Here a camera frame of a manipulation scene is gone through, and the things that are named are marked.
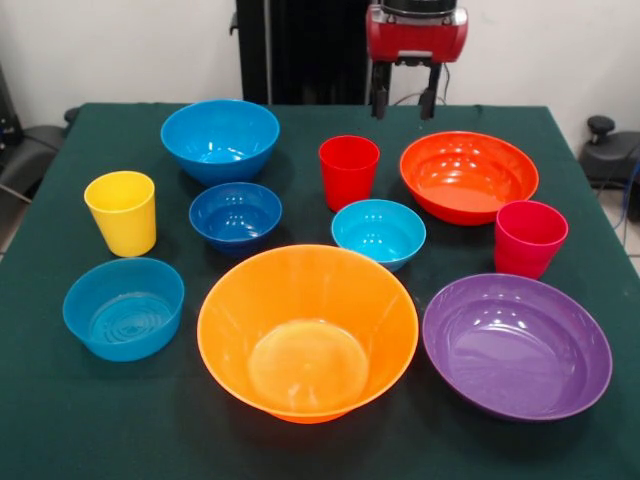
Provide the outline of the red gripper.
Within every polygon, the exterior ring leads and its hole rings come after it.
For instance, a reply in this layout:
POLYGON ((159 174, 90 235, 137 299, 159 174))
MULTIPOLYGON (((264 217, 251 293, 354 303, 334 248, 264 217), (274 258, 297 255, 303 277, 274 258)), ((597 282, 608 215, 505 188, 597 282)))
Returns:
POLYGON ((442 63, 458 60, 468 34, 468 13, 456 7, 440 17, 411 18, 371 5, 366 13, 367 50, 372 63, 372 116, 383 119, 389 97, 389 64, 401 59, 428 59, 429 81, 419 98, 420 118, 434 116, 442 63))

